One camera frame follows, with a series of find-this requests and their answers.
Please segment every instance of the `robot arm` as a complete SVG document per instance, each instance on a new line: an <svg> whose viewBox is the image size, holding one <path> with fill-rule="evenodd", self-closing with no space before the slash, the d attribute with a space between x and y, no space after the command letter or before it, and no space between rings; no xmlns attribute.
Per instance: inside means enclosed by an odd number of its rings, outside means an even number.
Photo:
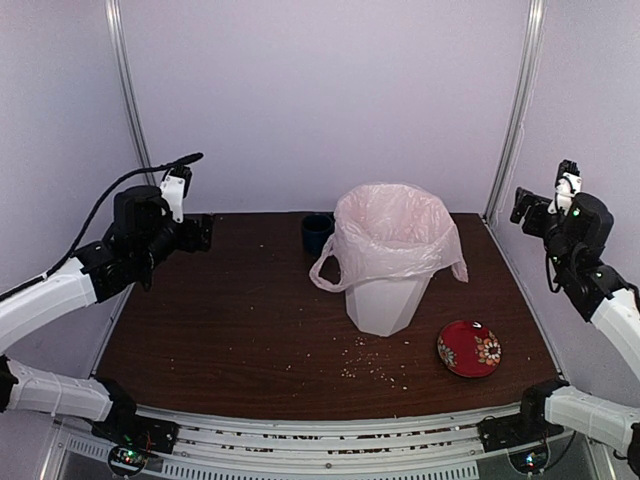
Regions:
<svg viewBox="0 0 640 480"><path fill-rule="evenodd" d="M184 215L182 209L191 180L187 164L200 158L202 154L194 154L156 167L166 170L160 187L137 186L118 193L113 224L101 241L73 251L54 272L0 295L0 354L38 328L104 302L132 283L148 290L154 268L175 250L207 251L212 217ZM135 402L113 381L74 379L2 355L0 412L5 409L81 417L94 422L94 433L132 448L139 443L140 430L148 435L167 428L136 417Z"/></svg>
<svg viewBox="0 0 640 480"><path fill-rule="evenodd" d="M556 286L548 278L550 289L563 290L582 318L609 339L640 379L638 289L600 260L613 216L581 187L576 164L565 160L558 169L555 198L518 188L511 221L520 223L524 218L524 233L543 239L548 277L549 264L555 271ZM531 438L550 425L569 427L626 454L640 476L640 409L556 381L527 390L520 415L498 436L510 430L512 435ZM484 428L495 437L495 425L485 423Z"/></svg>

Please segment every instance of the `pink plastic bag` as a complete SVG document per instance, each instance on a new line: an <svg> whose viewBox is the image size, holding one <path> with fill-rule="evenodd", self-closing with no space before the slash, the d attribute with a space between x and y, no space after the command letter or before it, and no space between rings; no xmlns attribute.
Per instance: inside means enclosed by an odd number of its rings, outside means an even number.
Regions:
<svg viewBox="0 0 640 480"><path fill-rule="evenodd" d="M369 280L403 279L451 267L468 282L458 229L442 201L407 184L368 184L354 188L335 210L336 230L309 277L328 292L342 292ZM340 282L320 277L326 259L340 263Z"/></svg>

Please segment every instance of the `metal bar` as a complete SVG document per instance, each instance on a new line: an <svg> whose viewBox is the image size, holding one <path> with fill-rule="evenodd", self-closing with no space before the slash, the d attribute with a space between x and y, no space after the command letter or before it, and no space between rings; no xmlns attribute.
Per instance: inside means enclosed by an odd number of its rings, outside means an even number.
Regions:
<svg viewBox="0 0 640 480"><path fill-rule="evenodd" d="M120 1L106 0L107 23L109 25L109 33L111 34L111 43L118 63L118 71L120 73L120 85L124 96L124 103L127 110L127 119L129 121L129 130L133 139L134 147L138 156L138 163L141 167L151 166L149 159L149 150L140 121L140 113L136 103L136 97L133 89L133 81L131 80L131 70L129 68L129 59L127 56L127 47L125 44L124 28L122 26L122 18L120 15ZM145 180L149 185L156 185L154 176L150 173L145 174Z"/></svg>
<svg viewBox="0 0 640 480"><path fill-rule="evenodd" d="M502 147L500 163L498 164L498 170L496 172L491 193L489 194L487 208L484 213L484 218L490 226L495 223L495 217L503 194L503 189L505 187L505 182L510 168L515 161L520 136L519 132L521 130L524 114L532 92L532 82L535 76L540 51L545 1L546 0L530 0L529 23L527 25L527 33L525 35L524 46L522 49L522 61L520 64L516 95L513 101L507 135Z"/></svg>
<svg viewBox="0 0 640 480"><path fill-rule="evenodd" d="M410 448L436 443L477 440L477 428L451 429L444 432L405 434L387 434L389 438L347 438L337 439L317 437L317 440L302 440L287 437L284 439L264 438L262 435L216 434L213 431L181 429L178 438L182 441L207 444L210 446L233 446L242 449L274 449L274 450L370 450L376 448Z"/></svg>
<svg viewBox="0 0 640 480"><path fill-rule="evenodd" d="M54 422L47 437L49 449L43 459L38 480L58 480L71 436L71 433L67 432L62 425L57 421Z"/></svg>
<svg viewBox="0 0 640 480"><path fill-rule="evenodd" d="M257 435L291 435L322 437L356 437L371 434L397 434L476 425L488 416L513 415L519 411L519 403L503 407L482 408L468 412L379 420L352 421L265 421L244 420L213 415L174 412L140 406L138 413L145 417L168 420L182 428L199 428L223 432L253 433Z"/></svg>
<svg viewBox="0 0 640 480"><path fill-rule="evenodd" d="M608 448L591 439L586 440L586 448L591 456L591 463L596 471L598 480L616 480L618 476Z"/></svg>

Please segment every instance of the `white wall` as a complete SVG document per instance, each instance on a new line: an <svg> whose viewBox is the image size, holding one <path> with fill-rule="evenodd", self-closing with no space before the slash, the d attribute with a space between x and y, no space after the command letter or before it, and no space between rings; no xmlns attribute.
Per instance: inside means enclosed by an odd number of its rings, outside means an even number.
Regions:
<svg viewBox="0 0 640 480"><path fill-rule="evenodd" d="M91 205L135 167L104 1L0 0L0 291L50 267ZM110 203L86 240L111 219ZM86 376L113 305L35 332L8 355ZM0 477L33 479L50 418L0 415Z"/></svg>
<svg viewBox="0 0 640 480"><path fill-rule="evenodd" d="M561 366L578 388L640 407L640 383L563 295L552 295L540 239L509 223L517 186L551 196L558 163L578 162L584 190L615 217L603 260L640 283L640 3L550 2L540 67L497 234Z"/></svg>
<svg viewBox="0 0 640 480"><path fill-rule="evenodd" d="M526 0L123 2L154 164L200 149L194 211L332 209L409 181L480 212Z"/></svg>

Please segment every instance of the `plastic bag handle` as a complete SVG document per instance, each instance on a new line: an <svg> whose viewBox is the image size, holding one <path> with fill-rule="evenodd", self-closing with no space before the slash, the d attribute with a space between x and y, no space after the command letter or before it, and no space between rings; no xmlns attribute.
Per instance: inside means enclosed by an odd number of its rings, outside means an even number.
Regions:
<svg viewBox="0 0 640 480"><path fill-rule="evenodd" d="M342 277L340 277L340 281L338 283L331 283L329 280L325 280L320 276L320 270L322 270L322 266L324 262L327 261L327 258L333 256L333 242L334 242L335 234L331 235L327 239L327 243L322 247L322 253L320 254L320 258L313 264L311 270L309 270L309 278L314 283L314 285L322 290L326 290L327 292L338 293L343 292L347 289L347 287L342 283Z"/></svg>

